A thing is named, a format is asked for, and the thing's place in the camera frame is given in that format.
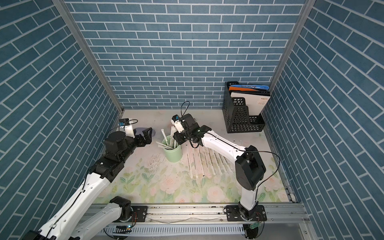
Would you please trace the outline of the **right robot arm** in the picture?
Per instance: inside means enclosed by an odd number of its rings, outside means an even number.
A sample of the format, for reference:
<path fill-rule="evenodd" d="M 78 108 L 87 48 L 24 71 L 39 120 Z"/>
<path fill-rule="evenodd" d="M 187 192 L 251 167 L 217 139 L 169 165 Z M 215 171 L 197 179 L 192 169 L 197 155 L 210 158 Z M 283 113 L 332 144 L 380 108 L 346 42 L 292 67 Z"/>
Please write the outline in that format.
<path fill-rule="evenodd" d="M 235 176 L 242 187 L 240 206 L 251 212 L 257 205 L 257 185 L 263 180 L 266 167 L 254 146 L 243 147 L 224 139 L 210 127 L 199 126 L 190 114 L 182 117 L 174 115 L 171 119 L 172 125 L 177 132 L 173 138 L 178 144 L 191 142 L 211 149 L 233 163 Z"/>

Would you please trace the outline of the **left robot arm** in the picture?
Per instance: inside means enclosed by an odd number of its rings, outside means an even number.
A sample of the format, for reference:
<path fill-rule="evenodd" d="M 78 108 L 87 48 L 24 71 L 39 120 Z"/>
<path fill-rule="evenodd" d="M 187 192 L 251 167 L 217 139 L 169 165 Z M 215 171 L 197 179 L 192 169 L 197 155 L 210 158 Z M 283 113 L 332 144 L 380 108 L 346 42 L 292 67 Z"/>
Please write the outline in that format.
<path fill-rule="evenodd" d="M 84 182 L 70 199 L 39 230 L 28 231 L 25 240 L 90 240 L 112 222 L 132 222 L 137 219 L 131 201 L 114 197 L 106 207 L 83 223 L 80 220 L 100 193 L 110 185 L 124 168 L 136 148 L 152 142 L 152 128 L 134 137 L 125 132 L 113 132 L 105 140 L 106 151 L 92 165 Z"/>

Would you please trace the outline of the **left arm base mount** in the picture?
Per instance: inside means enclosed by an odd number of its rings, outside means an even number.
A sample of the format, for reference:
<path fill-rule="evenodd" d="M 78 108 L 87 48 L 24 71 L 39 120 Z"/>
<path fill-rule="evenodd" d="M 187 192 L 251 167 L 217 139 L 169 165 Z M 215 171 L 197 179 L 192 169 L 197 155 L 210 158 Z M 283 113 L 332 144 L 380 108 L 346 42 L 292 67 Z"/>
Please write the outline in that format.
<path fill-rule="evenodd" d="M 145 222 L 148 206 L 129 206 L 123 207 L 121 217 L 118 222 L 142 223 Z"/>

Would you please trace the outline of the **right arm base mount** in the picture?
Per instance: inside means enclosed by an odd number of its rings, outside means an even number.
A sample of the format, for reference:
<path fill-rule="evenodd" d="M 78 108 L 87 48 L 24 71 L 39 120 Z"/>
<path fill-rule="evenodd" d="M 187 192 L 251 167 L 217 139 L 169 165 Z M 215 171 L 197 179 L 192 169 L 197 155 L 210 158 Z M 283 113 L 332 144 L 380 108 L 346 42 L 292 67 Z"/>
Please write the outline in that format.
<path fill-rule="evenodd" d="M 224 207 L 228 222 L 265 222 L 267 215 L 265 207 L 262 205 L 255 205 L 251 210 L 247 210 L 241 204 L 227 205 Z"/>

